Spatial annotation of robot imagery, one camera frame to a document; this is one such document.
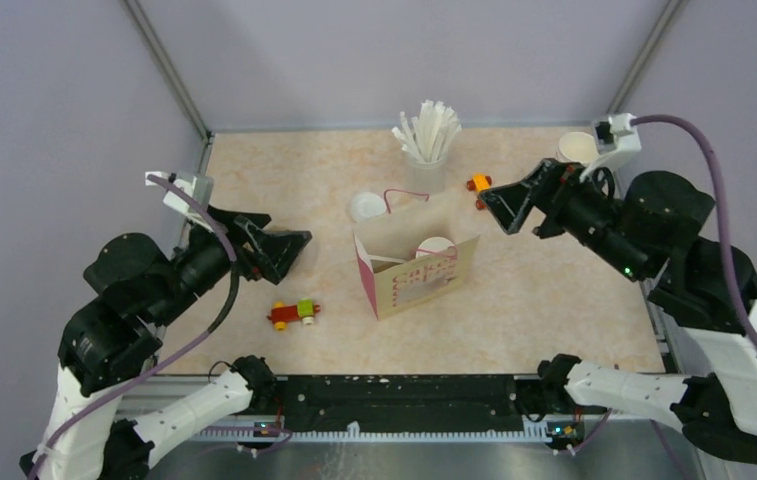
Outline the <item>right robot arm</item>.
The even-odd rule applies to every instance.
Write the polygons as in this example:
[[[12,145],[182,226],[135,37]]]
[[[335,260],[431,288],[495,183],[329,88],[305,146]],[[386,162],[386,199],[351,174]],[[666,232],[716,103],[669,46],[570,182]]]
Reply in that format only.
[[[705,376],[636,374],[574,355],[539,364],[540,397],[554,412],[598,406],[641,416],[681,433],[723,460],[757,465],[757,273],[732,253],[747,323],[739,320],[723,271],[721,246],[700,230],[715,202],[668,171],[638,175],[622,197],[582,180],[582,165],[543,159],[524,179],[482,191],[478,201],[507,234],[533,210],[541,239],[573,236],[631,281],[653,280],[648,301],[701,348]],[[746,332],[746,324],[753,327]]]

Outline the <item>white plastic cup lid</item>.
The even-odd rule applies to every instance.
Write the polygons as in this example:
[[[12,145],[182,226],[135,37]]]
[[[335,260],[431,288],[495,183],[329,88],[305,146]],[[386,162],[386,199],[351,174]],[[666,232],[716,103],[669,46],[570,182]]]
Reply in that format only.
[[[434,236],[423,240],[414,250],[414,257],[421,258],[427,255],[443,256],[445,252],[449,257],[455,253],[455,243],[448,238]]]

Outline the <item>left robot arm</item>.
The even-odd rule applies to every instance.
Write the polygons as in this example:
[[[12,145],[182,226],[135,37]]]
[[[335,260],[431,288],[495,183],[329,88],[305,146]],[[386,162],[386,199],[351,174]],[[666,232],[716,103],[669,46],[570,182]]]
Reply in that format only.
[[[273,404],[265,360],[244,356],[207,386],[136,418],[121,399],[151,376],[147,362],[170,325],[219,281],[235,304],[241,280],[280,283],[311,241],[273,230],[262,213],[212,209],[215,230],[195,225],[172,256],[142,233],[120,235],[84,271],[95,298],[67,322],[58,349],[57,393],[38,447],[20,460],[30,479],[143,479],[168,453],[223,417]]]

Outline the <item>paper cakes gift bag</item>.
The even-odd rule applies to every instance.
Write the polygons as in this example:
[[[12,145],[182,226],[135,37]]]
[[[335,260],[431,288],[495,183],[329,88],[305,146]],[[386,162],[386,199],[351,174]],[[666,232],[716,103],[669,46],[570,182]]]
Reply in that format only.
[[[375,318],[385,320],[462,287],[481,235],[462,231],[448,191],[386,189],[380,196],[387,212],[356,223],[352,240],[362,288]],[[434,236],[453,241],[454,255],[415,258],[416,247]]]

